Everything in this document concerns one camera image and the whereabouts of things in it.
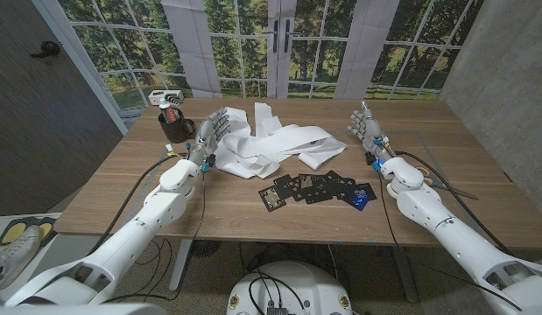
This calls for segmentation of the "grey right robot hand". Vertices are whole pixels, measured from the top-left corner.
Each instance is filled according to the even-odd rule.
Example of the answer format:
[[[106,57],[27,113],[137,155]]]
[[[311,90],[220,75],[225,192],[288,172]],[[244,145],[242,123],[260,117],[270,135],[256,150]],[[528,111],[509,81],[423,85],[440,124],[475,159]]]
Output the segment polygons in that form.
[[[374,163],[382,165],[395,157],[393,150],[389,149],[389,138],[381,129],[366,101],[362,101],[362,109],[355,110],[350,119],[348,130],[362,143],[368,165]]]

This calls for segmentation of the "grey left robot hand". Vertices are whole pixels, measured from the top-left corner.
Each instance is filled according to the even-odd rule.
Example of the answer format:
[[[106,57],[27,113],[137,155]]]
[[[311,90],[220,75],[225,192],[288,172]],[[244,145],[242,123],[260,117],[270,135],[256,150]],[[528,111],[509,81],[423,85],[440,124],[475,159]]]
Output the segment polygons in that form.
[[[226,108],[219,108],[202,122],[197,130],[188,160],[201,165],[215,152],[217,144],[229,133],[229,114]]]

